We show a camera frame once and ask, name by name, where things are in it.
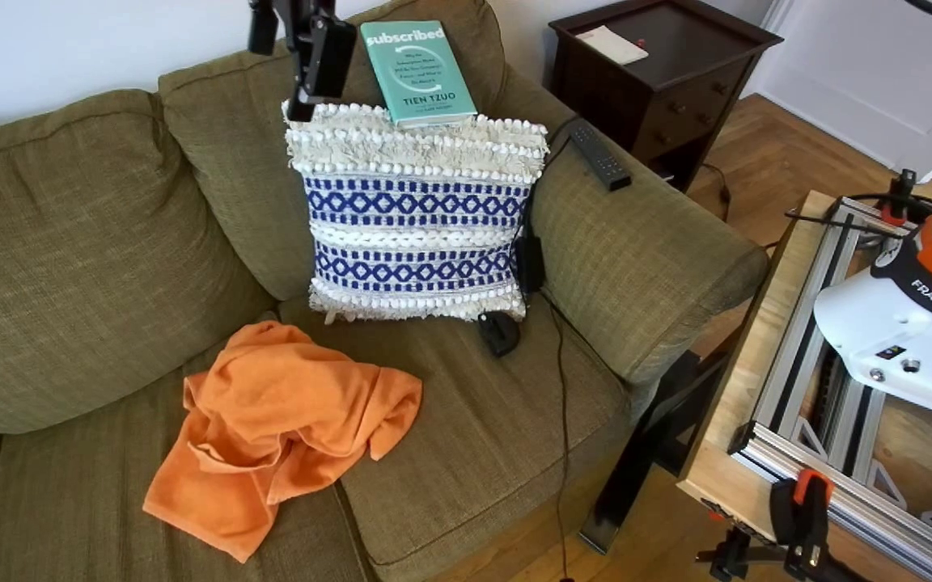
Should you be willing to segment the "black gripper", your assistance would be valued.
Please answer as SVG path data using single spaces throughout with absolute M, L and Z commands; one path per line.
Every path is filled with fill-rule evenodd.
M 355 25 L 337 17 L 337 0 L 288 0 L 288 48 L 295 55 L 288 120 L 309 120 L 316 103 L 343 95 Z

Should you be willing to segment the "white orange robot base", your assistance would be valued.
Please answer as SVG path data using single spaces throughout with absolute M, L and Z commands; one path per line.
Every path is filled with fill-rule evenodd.
M 816 297 L 852 378 L 932 410 L 932 217 Z

